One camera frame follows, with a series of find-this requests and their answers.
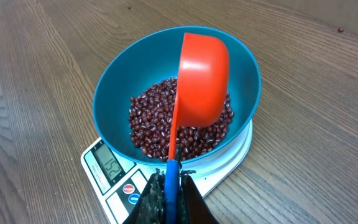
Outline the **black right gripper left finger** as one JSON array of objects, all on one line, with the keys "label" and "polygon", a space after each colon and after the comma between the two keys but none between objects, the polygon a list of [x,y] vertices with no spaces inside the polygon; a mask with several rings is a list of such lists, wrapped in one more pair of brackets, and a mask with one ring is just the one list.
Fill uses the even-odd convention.
[{"label": "black right gripper left finger", "polygon": [[156,168],[150,176],[140,199],[123,224],[164,224],[165,223],[165,174]]}]

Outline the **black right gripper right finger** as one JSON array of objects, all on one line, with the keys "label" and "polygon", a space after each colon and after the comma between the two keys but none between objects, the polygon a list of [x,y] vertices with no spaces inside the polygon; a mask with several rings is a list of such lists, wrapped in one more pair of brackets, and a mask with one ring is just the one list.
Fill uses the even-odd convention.
[{"label": "black right gripper right finger", "polygon": [[177,211],[176,223],[177,224],[218,224],[219,222],[213,216],[204,198],[200,194],[191,174],[195,170],[182,170],[181,164],[181,146],[176,145],[175,161],[178,162],[179,171],[178,193],[177,193]]}]

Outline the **orange scoop with blue handle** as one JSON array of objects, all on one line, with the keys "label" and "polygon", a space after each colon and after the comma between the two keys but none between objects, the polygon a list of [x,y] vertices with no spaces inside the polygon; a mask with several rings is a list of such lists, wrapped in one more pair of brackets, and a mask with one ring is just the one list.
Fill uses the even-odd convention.
[{"label": "orange scoop with blue handle", "polygon": [[176,223],[179,162],[175,159],[177,128],[207,127],[223,110],[229,80],[229,53],[220,39],[185,33],[177,75],[167,170],[164,183],[166,222]]}]

